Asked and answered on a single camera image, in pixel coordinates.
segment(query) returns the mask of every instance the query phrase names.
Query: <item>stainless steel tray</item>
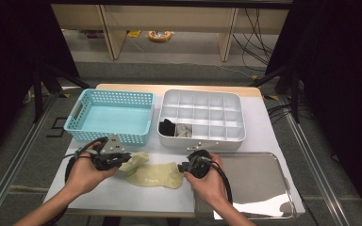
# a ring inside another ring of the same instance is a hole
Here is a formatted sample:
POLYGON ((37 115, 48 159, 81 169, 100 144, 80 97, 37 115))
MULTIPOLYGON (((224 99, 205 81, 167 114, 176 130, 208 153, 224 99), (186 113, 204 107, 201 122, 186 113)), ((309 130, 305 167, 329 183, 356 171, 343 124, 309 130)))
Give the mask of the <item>stainless steel tray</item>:
MULTIPOLYGON (((252 220, 291 220, 297 217, 277 157, 272 153, 219 153, 230 182, 234 206, 252 220)), ((206 225, 225 225, 195 193, 195 215, 206 225)))

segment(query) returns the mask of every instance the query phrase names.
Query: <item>wire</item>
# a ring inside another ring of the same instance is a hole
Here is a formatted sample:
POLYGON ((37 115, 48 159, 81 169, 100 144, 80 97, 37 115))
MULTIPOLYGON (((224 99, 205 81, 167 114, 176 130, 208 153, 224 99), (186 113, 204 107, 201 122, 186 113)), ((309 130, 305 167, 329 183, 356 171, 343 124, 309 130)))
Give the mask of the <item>wire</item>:
POLYGON ((90 143, 88 143, 87 145, 85 145, 83 148, 81 149, 78 149, 77 151, 75 151, 74 153, 69 153, 69 154, 66 154, 64 155, 63 158, 67 158, 67 157, 70 157, 70 156, 76 156, 77 155, 77 158, 78 157, 82 157, 82 156, 79 156, 81 153, 85 152, 91 145, 93 145, 94 143, 100 141, 100 142, 104 142, 106 141, 106 137, 99 137, 99 138, 96 138, 95 140, 91 141, 90 143))
POLYGON ((290 104, 286 104, 286 105, 278 105, 278 106, 275 106, 275 107, 272 107, 272 108, 269 108, 267 109, 267 111, 269 112, 269 116, 274 113, 275 111, 279 110, 279 109, 282 109, 284 107, 287 107, 287 106, 290 106, 290 104))
POLYGON ((257 54, 255 54, 254 52, 252 52, 251 50, 249 50, 248 48, 246 48, 246 46, 249 44, 249 42, 246 42, 246 44, 245 45, 242 45, 240 42, 239 42, 239 40, 237 39, 237 37, 235 36, 235 35, 232 35, 233 36, 233 38, 235 39, 235 41, 237 42, 237 44, 239 45, 239 47, 243 50, 243 54, 246 52, 246 53, 248 53, 249 55, 251 55, 252 57, 254 57, 254 58, 256 58, 258 61, 260 61, 261 63, 263 63, 263 64, 265 64, 265 65, 267 65, 268 64, 268 62, 265 60, 265 59, 263 59, 262 57, 260 57, 259 55, 257 55, 257 54))
MULTIPOLYGON (((133 42, 131 39, 128 39, 130 40, 130 42, 132 44, 134 44, 139 50, 141 50, 142 52, 145 52, 143 49, 141 49, 135 42, 133 42)), ((151 60, 152 62, 156 62, 156 63, 167 63, 167 64, 174 64, 174 65, 197 65, 197 66, 200 66, 200 64, 194 64, 194 63, 173 63, 173 62, 169 62, 169 61, 161 61, 161 60, 154 60, 154 59, 151 59, 148 57, 149 60, 151 60)), ((247 67, 248 69, 250 70, 253 70, 253 71, 259 71, 259 72, 265 72, 265 71, 262 71, 262 70, 259 70, 259 69, 255 69, 255 68, 250 68, 248 67, 245 62, 243 62, 243 64, 245 65, 245 67, 247 67)), ((217 68, 220 68, 220 69, 223 69, 223 70, 226 70, 226 71, 229 71, 229 72, 233 72, 233 73, 241 73, 249 78, 252 78, 253 77, 247 73, 244 73, 244 72, 241 72, 241 71, 238 71, 238 70, 231 70, 231 69, 227 69, 227 68, 224 68, 222 66, 219 66, 219 65, 215 65, 215 64, 208 64, 207 66, 214 66, 214 67, 217 67, 217 68)))
POLYGON ((286 111, 286 112, 281 112, 281 113, 278 113, 276 115, 273 115, 271 118, 274 118, 275 116, 279 116, 279 115, 282 115, 281 117, 279 117, 278 119, 276 119, 275 121, 272 121, 271 124, 275 124, 276 122, 280 121, 282 118, 284 118, 288 113, 290 113, 291 111, 286 111))
POLYGON ((260 21, 259 21, 260 9, 259 8, 256 9, 255 24, 252 22, 251 17, 249 16, 247 8, 245 9, 245 13, 246 13, 246 16, 248 17, 249 23, 251 24, 251 27, 253 29, 251 37, 253 36, 253 34, 255 34, 255 37, 260 42, 262 47, 260 48, 260 47, 256 46, 253 43, 251 43, 251 44, 254 47, 256 47, 257 49, 262 50, 264 55, 266 56, 266 59, 270 60, 269 52, 272 53, 272 49, 270 47, 268 47, 266 44, 264 44, 263 39, 261 37, 261 29, 260 29, 260 21))
POLYGON ((222 177, 222 181, 224 182, 224 186, 225 186, 225 190, 227 192, 227 198, 228 201, 233 204, 233 198, 232 198, 232 192, 231 192, 231 186, 230 183, 228 181, 228 178, 225 176, 224 171, 222 171, 222 168, 219 166, 219 164, 217 162, 214 161, 206 161, 210 167, 212 167, 214 170, 216 170, 222 177))

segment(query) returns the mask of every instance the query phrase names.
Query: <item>tabletop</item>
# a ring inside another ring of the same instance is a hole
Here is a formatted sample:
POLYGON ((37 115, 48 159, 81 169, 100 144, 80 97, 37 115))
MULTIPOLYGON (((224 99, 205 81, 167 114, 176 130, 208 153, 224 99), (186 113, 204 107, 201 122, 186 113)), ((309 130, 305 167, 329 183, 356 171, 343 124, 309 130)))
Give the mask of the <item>tabletop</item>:
MULTIPOLYGON (((182 148, 164 147, 160 144, 157 132, 158 115, 163 94, 168 89, 186 89, 203 91, 232 92, 240 96, 243 117, 246 126, 246 138, 236 153, 267 152, 274 154, 288 181, 290 196, 297 214, 304 213, 299 193, 293 184, 288 166, 272 130, 271 122, 264 106, 262 96, 257 88, 246 87, 207 87, 207 86, 173 86, 173 85, 127 85, 101 84, 97 89, 149 91, 156 94, 154 119, 151 124, 148 143, 143 147, 126 147, 129 152, 148 152, 150 164, 181 163, 186 161, 188 153, 182 148)), ((67 153, 73 153, 85 143, 75 139, 69 145, 67 153)), ((49 200, 64 185, 64 171, 67 161, 63 160, 45 200, 49 200)), ((123 217, 162 217, 194 218, 193 191, 184 179, 181 187, 132 186, 120 175, 106 179, 91 193, 85 194, 70 204, 69 214, 88 214, 90 216, 123 217)))

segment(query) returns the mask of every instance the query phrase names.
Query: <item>blue plastic basket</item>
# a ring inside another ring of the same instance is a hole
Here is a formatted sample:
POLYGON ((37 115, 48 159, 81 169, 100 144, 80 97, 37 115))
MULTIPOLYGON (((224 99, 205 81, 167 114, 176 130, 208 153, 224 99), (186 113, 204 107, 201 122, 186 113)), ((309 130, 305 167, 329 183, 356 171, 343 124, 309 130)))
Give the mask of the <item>blue plastic basket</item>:
POLYGON ((94 140, 117 134, 123 145, 147 143, 155 109, 155 94, 85 89, 64 129, 76 140, 94 140))

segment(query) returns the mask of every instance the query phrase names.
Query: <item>white compartment tray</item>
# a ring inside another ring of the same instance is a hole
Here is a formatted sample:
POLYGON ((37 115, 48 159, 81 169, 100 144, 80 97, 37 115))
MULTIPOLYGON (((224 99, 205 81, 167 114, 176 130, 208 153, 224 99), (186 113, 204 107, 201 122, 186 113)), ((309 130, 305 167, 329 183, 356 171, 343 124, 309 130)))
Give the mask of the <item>white compartment tray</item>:
POLYGON ((157 127, 160 142, 168 147, 208 144, 209 149, 234 151, 245 139, 240 98, 235 93, 170 89, 163 97, 157 127), (163 122, 183 124, 191 136, 163 133, 163 122))

